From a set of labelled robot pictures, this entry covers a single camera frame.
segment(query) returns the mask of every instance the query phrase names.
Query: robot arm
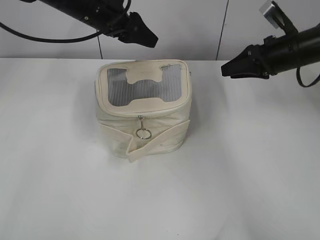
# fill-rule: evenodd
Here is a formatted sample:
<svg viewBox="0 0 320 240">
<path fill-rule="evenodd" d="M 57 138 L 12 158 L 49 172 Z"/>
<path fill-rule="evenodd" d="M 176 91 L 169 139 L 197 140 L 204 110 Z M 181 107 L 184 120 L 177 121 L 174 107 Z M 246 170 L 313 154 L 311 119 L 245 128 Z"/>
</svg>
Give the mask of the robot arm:
<svg viewBox="0 0 320 240">
<path fill-rule="evenodd" d="M 260 9 L 265 18 L 285 35 L 279 38 L 269 36 L 263 45 L 250 45 L 239 56 L 221 68 L 224 77 L 233 79 L 261 78 L 297 69 L 297 80 L 302 87 L 311 87 L 320 81 L 320 76 L 305 86 L 300 77 L 300 67 L 320 61 L 320 24 L 298 32 L 290 19 L 274 1 Z"/>
<path fill-rule="evenodd" d="M 21 0 L 26 3 L 33 3 L 36 0 Z M 137 12 L 127 14 L 123 7 L 124 0 L 40 0 L 55 9 L 68 14 L 69 16 L 99 30 L 109 37 L 118 38 L 123 43 L 135 43 L 145 47 L 154 48 L 157 44 L 157 36 L 144 24 Z M 0 23 L 2 28 L 19 37 L 29 40 L 47 43 L 72 43 L 80 42 L 99 34 L 68 40 L 52 40 L 30 37 Z"/>
</svg>

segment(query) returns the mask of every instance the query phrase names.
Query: clear plastic panel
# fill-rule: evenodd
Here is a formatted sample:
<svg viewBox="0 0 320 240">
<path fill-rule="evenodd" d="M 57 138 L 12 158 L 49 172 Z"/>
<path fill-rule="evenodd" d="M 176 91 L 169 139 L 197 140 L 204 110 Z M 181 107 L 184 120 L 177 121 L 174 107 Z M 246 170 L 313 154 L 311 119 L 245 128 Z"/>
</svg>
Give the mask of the clear plastic panel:
<svg viewBox="0 0 320 240">
<path fill-rule="evenodd" d="M 182 96 L 181 66 L 179 64 L 163 66 L 162 81 L 141 79 L 129 84 L 126 69 L 107 70 L 108 100 L 115 107 L 127 106 L 136 99 L 160 98 L 164 102 L 174 102 Z"/>
</svg>

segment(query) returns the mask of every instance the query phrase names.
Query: metal ring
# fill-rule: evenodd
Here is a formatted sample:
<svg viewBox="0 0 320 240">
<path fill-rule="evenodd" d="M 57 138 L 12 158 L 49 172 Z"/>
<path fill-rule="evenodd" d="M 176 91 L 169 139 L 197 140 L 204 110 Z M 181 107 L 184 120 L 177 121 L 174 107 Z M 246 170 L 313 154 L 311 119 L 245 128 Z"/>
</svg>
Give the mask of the metal ring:
<svg viewBox="0 0 320 240">
<path fill-rule="evenodd" d="M 148 137 L 139 136 L 139 132 L 140 132 L 140 131 L 146 131 L 146 132 L 148 132 L 148 133 L 150 134 L 150 136 L 148 136 Z M 142 140 L 149 140 L 149 139 L 152 137 L 151 131 L 150 131 L 149 129 L 146 129 L 146 128 L 139 128 L 139 129 L 135 132 L 135 135 L 136 135 L 138 138 L 142 139 Z"/>
</svg>

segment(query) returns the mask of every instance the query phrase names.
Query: zipper pull ring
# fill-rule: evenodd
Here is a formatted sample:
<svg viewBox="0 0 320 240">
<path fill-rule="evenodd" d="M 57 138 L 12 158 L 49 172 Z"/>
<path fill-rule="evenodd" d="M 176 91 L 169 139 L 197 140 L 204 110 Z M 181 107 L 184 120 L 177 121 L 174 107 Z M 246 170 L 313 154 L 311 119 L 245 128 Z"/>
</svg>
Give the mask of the zipper pull ring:
<svg viewBox="0 0 320 240">
<path fill-rule="evenodd" d="M 142 140 L 149 140 L 151 137 L 152 137 L 152 133 L 149 129 L 146 129 L 144 127 L 144 117 L 139 115 L 138 116 L 139 120 L 140 120 L 140 123 L 141 123 L 141 128 L 139 128 L 136 132 L 135 132 L 135 135 L 142 139 Z"/>
</svg>

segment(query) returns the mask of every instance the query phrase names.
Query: bag strap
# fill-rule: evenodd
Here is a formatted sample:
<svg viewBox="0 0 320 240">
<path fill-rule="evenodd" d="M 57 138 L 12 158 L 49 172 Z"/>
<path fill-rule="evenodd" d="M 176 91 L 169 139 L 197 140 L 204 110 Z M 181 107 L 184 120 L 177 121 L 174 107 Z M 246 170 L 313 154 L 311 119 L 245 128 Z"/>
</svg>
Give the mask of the bag strap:
<svg viewBox="0 0 320 240">
<path fill-rule="evenodd" d="M 158 135 L 154 139 L 152 139 L 145 146 L 143 146 L 137 150 L 133 150 L 133 151 L 129 152 L 129 149 L 130 149 L 130 146 L 132 143 L 132 141 L 131 141 L 128 148 L 127 148 L 127 152 L 126 152 L 128 159 L 129 159 L 129 162 L 133 163 L 137 159 L 140 159 L 143 156 L 147 155 L 152 149 L 154 149 L 156 146 L 160 145 L 161 143 L 165 142 L 169 138 L 171 138 L 174 135 L 177 135 L 183 131 L 186 131 L 189 127 L 189 123 L 190 123 L 190 120 L 185 121 L 183 123 L 180 123 L 178 125 L 175 125 L 169 129 L 167 129 L 166 131 L 164 131 L 163 133 L 161 133 L 160 135 Z"/>
<path fill-rule="evenodd" d="M 161 133 L 160 135 L 152 139 L 150 142 L 148 142 L 145 146 L 139 149 L 135 149 L 137 146 L 134 142 L 134 136 L 101 123 L 99 125 L 104 132 L 112 135 L 112 137 L 117 139 L 118 141 L 129 142 L 125 153 L 128 157 L 129 162 L 133 163 L 136 160 L 146 156 L 151 150 L 153 150 L 158 145 L 164 143 L 165 141 L 172 138 L 173 136 L 183 131 L 186 131 L 189 127 L 189 123 L 190 123 L 190 120 L 187 120 L 185 122 L 182 122 L 178 125 L 175 125 L 165 130 L 163 133 Z"/>
</svg>

